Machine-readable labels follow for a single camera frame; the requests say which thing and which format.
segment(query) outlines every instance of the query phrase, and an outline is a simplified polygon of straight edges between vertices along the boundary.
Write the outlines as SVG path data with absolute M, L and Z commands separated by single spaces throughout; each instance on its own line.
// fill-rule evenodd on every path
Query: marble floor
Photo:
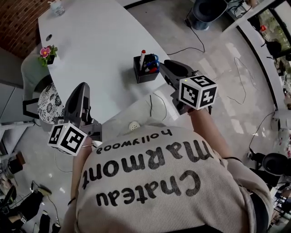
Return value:
M 174 53 L 190 46 L 202 49 L 197 37 L 184 24 L 191 7 L 192 2 L 189 0 L 156 0 L 128 11 L 167 53 Z M 264 117 L 274 111 L 274 104 L 259 63 L 239 31 L 234 29 L 226 34 L 222 33 L 228 25 L 228 19 L 221 17 L 211 24 L 209 30 L 196 31 L 205 45 L 205 53 L 188 49 L 170 58 L 183 62 L 194 70 L 200 70 L 218 83 L 219 95 L 213 106 L 212 117 L 232 148 L 234 156 L 252 166 L 246 158 L 250 141 Z M 104 141 L 125 133 L 132 121 L 144 124 L 148 120 L 163 120 L 167 125 L 191 127 L 189 116 L 180 116 L 173 107 L 170 98 L 172 92 L 170 86 L 164 85 L 155 92 L 158 96 L 151 95 L 151 118 L 150 96 L 147 95 L 110 119 L 103 125 Z M 257 152 L 268 153 L 272 150 L 277 133 L 272 131 L 270 119 L 271 116 L 263 122 L 254 136 L 251 148 Z M 72 157 L 55 153 L 46 145 L 47 137 L 48 134 L 40 127 L 34 126 L 26 130 L 16 147 L 22 151 L 26 164 L 15 178 L 19 185 L 18 193 L 21 195 L 30 192 L 32 180 L 50 188 L 53 192 L 50 199 L 56 205 L 62 223 L 70 200 Z M 68 173 L 60 171 L 56 164 Z M 34 223 L 37 223 L 34 232 L 38 232 L 42 210 L 49 213 L 52 223 L 56 221 L 55 207 L 44 198 L 39 214 L 25 225 L 28 232 L 32 232 Z

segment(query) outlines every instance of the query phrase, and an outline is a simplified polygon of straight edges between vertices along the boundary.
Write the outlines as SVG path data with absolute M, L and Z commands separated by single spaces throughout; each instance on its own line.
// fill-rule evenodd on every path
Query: pen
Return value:
M 142 69 L 142 65 L 144 64 L 145 55 L 146 55 L 146 51 L 145 50 L 141 51 L 141 55 L 140 55 L 140 71 Z

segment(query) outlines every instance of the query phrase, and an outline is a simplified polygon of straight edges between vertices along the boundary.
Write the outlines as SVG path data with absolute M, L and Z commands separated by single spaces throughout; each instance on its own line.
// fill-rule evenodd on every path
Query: brick wall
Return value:
M 47 0 L 0 0 L 0 47 L 25 58 L 40 43 L 38 17 Z

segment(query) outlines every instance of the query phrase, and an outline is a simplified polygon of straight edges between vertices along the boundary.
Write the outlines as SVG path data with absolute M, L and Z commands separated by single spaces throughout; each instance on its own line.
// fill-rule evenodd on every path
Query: white desk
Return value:
M 91 116 L 104 123 L 144 95 L 165 83 L 137 84 L 133 57 L 141 50 L 167 54 L 145 28 L 114 0 L 64 0 L 66 12 L 53 16 L 50 9 L 39 18 L 43 46 L 55 45 L 61 64 L 50 74 L 63 102 L 81 83 L 90 86 Z M 46 41 L 49 34 L 52 38 Z

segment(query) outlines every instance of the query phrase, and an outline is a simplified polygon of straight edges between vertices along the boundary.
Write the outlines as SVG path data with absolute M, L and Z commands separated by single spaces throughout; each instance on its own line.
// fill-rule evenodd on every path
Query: black pen holder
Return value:
M 144 71 L 140 71 L 140 56 L 136 56 L 133 58 L 133 68 L 135 70 L 135 77 L 137 83 L 142 83 L 142 82 L 148 82 L 148 81 L 153 81 L 156 79 L 160 71 L 157 71 L 155 73 L 149 74 L 145 73 Z

